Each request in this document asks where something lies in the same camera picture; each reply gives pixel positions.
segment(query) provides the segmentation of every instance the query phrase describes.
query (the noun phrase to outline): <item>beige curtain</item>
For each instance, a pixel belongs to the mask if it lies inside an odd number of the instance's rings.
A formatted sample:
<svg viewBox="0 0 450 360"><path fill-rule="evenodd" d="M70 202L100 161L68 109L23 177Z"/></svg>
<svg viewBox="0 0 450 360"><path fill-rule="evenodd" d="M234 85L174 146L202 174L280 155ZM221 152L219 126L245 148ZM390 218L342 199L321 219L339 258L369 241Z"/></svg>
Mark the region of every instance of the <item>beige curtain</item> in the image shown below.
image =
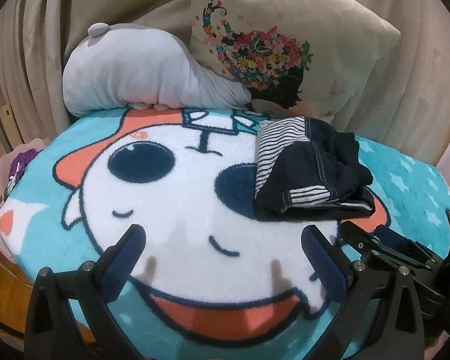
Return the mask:
<svg viewBox="0 0 450 360"><path fill-rule="evenodd" d="M396 26L402 41L333 124L436 163L450 140L450 15L439 0L357 1ZM187 44L189 9L190 0L8 0L0 11L0 117L12 146L70 125L62 69L91 24L158 27Z"/></svg>

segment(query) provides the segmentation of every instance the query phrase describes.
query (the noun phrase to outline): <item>black oval eye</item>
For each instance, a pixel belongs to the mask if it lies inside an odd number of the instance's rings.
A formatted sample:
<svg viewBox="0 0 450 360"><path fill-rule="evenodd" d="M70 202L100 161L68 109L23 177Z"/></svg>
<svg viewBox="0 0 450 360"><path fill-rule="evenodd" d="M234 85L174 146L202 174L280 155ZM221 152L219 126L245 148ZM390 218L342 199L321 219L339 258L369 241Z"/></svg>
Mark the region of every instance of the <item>black oval eye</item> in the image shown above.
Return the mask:
<svg viewBox="0 0 450 360"><path fill-rule="evenodd" d="M150 183L165 177L175 166L170 149L155 142L134 142L108 159L108 170L129 183Z"/></svg>
<svg viewBox="0 0 450 360"><path fill-rule="evenodd" d="M256 163L229 166L215 179L215 193L232 211L250 219L257 219L253 208L256 175Z"/></svg>

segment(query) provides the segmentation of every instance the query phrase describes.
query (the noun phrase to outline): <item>wooden floor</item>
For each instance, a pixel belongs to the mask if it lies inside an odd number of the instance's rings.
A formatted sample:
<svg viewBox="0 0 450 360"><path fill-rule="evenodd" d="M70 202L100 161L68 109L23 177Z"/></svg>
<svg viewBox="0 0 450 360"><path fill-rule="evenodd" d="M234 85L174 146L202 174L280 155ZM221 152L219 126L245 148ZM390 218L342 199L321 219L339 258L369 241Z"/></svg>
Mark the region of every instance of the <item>wooden floor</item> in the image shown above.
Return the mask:
<svg viewBox="0 0 450 360"><path fill-rule="evenodd" d="M3 258L0 262L15 273L20 280L15 279L0 266L0 323L20 333L24 333L32 289L25 286L22 282L29 285L31 285L31 282L18 265L12 264ZM79 324L79 328L87 344L95 341L89 329L81 324Z"/></svg>

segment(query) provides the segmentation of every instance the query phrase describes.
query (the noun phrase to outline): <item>silver bolt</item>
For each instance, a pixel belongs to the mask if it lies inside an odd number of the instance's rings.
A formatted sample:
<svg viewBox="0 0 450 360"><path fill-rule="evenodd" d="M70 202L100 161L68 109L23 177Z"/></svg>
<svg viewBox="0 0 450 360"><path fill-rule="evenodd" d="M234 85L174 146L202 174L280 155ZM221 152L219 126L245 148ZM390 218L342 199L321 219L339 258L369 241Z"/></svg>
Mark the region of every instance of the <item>silver bolt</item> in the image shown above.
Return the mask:
<svg viewBox="0 0 450 360"><path fill-rule="evenodd" d="M82 268L85 272L91 271L95 266L93 261L85 261L80 268Z"/></svg>
<svg viewBox="0 0 450 360"><path fill-rule="evenodd" d="M365 263L362 262L362 261L354 261L353 262L353 267L354 267L354 269L356 271L359 271L359 272L365 271L365 268L367 268Z"/></svg>
<svg viewBox="0 0 450 360"><path fill-rule="evenodd" d="M407 276L410 273L410 270L406 267L406 266L401 266L400 268L398 268L398 271L403 275L403 276Z"/></svg>
<svg viewBox="0 0 450 360"><path fill-rule="evenodd" d="M44 276L47 276L49 272L50 272L50 268L48 268L48 267L46 266L46 267L43 267L41 270L39 270L39 271L38 271L38 274L39 274L40 276L42 276L42 278L43 278Z"/></svg>

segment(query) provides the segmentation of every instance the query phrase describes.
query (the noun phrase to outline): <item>cartoon print blanket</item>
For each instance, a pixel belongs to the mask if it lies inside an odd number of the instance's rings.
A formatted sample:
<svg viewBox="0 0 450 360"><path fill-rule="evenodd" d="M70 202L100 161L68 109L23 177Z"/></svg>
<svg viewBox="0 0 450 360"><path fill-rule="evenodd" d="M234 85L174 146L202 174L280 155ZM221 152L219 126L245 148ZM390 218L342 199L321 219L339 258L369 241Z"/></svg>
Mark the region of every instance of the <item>cartoon print blanket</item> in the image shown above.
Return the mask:
<svg viewBox="0 0 450 360"><path fill-rule="evenodd" d="M264 119L197 109L94 112L29 165L0 211L1 234L35 278L43 266L60 272L96 260L138 223L146 249L109 307L144 356L301 360L337 305L301 250L309 222L254 216L256 132ZM450 189L440 173L357 139L377 208L356 222L368 231L390 225L445 256ZM315 224L336 242L336 221ZM72 307L84 323L78 304Z"/></svg>

